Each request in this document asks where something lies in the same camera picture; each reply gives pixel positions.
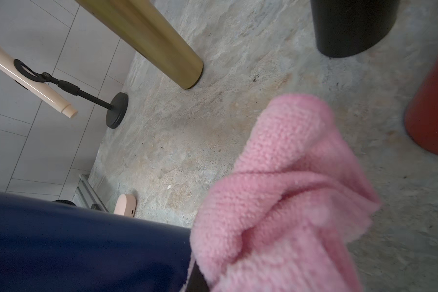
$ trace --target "stone floor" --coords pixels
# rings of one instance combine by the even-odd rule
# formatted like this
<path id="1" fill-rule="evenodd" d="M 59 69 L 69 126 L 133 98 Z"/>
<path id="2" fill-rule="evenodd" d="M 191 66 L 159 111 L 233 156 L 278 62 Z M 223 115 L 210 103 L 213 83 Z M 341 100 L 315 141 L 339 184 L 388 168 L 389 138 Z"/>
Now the stone floor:
<path id="1" fill-rule="evenodd" d="M 391 32 L 358 55 L 315 49 L 308 0 L 167 0 L 155 5 L 204 60 L 182 90 L 136 55 L 124 121 L 108 130 L 90 183 L 114 208 L 133 193 L 136 218 L 191 226 L 276 95 L 305 92 L 333 108 L 384 201 L 349 248 L 367 291 L 438 292 L 438 156 L 406 135 L 403 112 L 438 55 L 438 0 L 403 0 Z"/>

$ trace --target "brass pole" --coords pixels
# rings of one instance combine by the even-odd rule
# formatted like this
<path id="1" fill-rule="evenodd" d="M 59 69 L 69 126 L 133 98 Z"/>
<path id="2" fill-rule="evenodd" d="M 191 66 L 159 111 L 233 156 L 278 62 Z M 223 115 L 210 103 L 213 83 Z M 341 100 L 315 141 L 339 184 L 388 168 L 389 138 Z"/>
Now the brass pole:
<path id="1" fill-rule="evenodd" d="M 203 61 L 149 0 L 76 0 L 183 89 L 192 87 Z"/>

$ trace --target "black cylindrical base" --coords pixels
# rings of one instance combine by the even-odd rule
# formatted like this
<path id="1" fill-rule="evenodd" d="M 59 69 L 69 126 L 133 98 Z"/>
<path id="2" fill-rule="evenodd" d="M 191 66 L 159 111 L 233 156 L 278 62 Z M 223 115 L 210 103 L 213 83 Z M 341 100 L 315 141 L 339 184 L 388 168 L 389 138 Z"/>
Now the black cylindrical base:
<path id="1" fill-rule="evenodd" d="M 310 0 L 316 47 L 329 57 L 358 54 L 378 43 L 396 21 L 399 0 Z"/>
<path id="2" fill-rule="evenodd" d="M 110 103 L 113 108 L 107 110 L 107 115 L 105 116 L 105 123 L 111 129 L 115 129 L 120 125 L 127 112 L 128 108 L 128 95 L 123 92 L 117 93 L 117 95 L 112 99 Z"/>

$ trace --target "white tile wall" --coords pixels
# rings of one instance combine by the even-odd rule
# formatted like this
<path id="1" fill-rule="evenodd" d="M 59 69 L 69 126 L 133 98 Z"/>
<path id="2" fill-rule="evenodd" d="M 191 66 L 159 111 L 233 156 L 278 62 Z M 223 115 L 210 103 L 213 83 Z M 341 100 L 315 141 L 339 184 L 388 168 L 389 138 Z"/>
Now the white tile wall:
<path id="1" fill-rule="evenodd" d="M 0 0 L 0 46 L 35 72 L 52 73 L 69 31 L 30 0 Z"/>
<path id="2" fill-rule="evenodd" d="M 67 9 L 71 14 L 76 15 L 79 4 L 75 0 L 55 0 L 63 8 Z"/>
<path id="3" fill-rule="evenodd" d="M 52 196 L 52 195 L 43 195 L 43 194 L 35 194 L 35 193 L 27 193 L 27 192 L 7 192 L 7 193 L 12 193 L 15 195 L 20 195 L 28 198 L 45 200 L 45 201 L 58 200 L 58 196 Z"/>
<path id="4" fill-rule="evenodd" d="M 0 114 L 32 123 L 41 99 L 0 70 Z"/>
<path id="5" fill-rule="evenodd" d="M 125 78 L 130 70 L 131 62 L 134 58 L 134 49 L 124 40 L 120 39 L 112 63 L 109 67 L 107 75 L 117 80 L 121 84 L 125 84 Z"/>
<path id="6" fill-rule="evenodd" d="M 74 0 L 0 0 L 0 46 L 34 71 L 105 101 L 122 91 L 134 57 Z M 0 71 L 0 191 L 70 200 L 79 174 L 92 168 L 107 131 L 106 110 L 51 87 L 79 111 L 75 118 L 41 103 Z"/>
<path id="7" fill-rule="evenodd" d="M 69 30 L 29 0 L 0 0 L 0 46 L 35 72 L 52 73 Z M 0 114 L 32 123 L 40 102 L 0 71 Z"/>
<path id="8" fill-rule="evenodd" d="M 42 195 L 60 195 L 62 184 L 48 184 L 37 181 L 14 179 L 10 180 L 10 184 L 6 189 L 7 192 L 27 192 L 38 193 Z"/>
<path id="9" fill-rule="evenodd" d="M 0 115 L 0 130 L 27 137 L 31 124 Z"/>
<path id="10" fill-rule="evenodd" d="M 6 191 L 26 137 L 0 131 L 0 191 Z"/>
<path id="11" fill-rule="evenodd" d="M 70 169 L 68 173 L 67 180 L 65 181 L 64 188 L 62 193 L 60 194 L 60 200 L 68 200 L 71 201 L 73 199 L 73 195 L 75 194 L 76 187 L 79 183 L 79 175 L 80 174 L 88 174 L 88 171 L 82 171 L 79 169 Z"/>
<path id="12" fill-rule="evenodd" d="M 94 96 L 99 94 L 97 89 L 58 69 L 53 76 L 69 81 Z M 78 114 L 69 119 L 43 102 L 29 132 L 23 153 L 19 157 L 13 178 L 53 184 L 65 183 L 94 103 L 66 93 L 54 84 L 50 87 L 68 100 L 78 110 Z"/>
<path id="13" fill-rule="evenodd" d="M 110 103 L 113 97 L 122 91 L 122 87 L 123 85 L 121 83 L 107 76 L 99 93 L 99 98 Z M 107 131 L 107 126 L 105 125 L 106 113 L 107 110 L 105 108 L 94 106 L 86 131 L 84 132 L 76 153 L 75 161 L 71 167 L 91 171 L 98 154 L 99 146 L 102 143 L 102 138 L 105 135 L 105 131 Z"/>
<path id="14" fill-rule="evenodd" d="M 114 32 L 81 8 L 68 34 L 57 68 L 100 89 L 119 40 Z"/>
<path id="15" fill-rule="evenodd" d="M 31 0 L 40 8 L 44 9 L 50 15 L 55 17 L 56 19 L 63 22 L 66 26 L 71 27 L 73 23 L 73 19 L 75 16 L 71 14 L 68 10 L 62 7 L 62 5 L 58 4 L 54 0 Z"/>

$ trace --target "red container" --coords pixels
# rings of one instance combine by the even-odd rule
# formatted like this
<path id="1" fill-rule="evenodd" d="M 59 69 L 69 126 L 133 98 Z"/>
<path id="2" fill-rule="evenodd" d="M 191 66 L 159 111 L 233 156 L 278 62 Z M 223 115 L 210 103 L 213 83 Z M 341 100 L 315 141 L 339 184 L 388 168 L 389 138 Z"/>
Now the red container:
<path id="1" fill-rule="evenodd" d="M 404 125 L 415 143 L 438 155 L 438 60 L 407 107 Z"/>

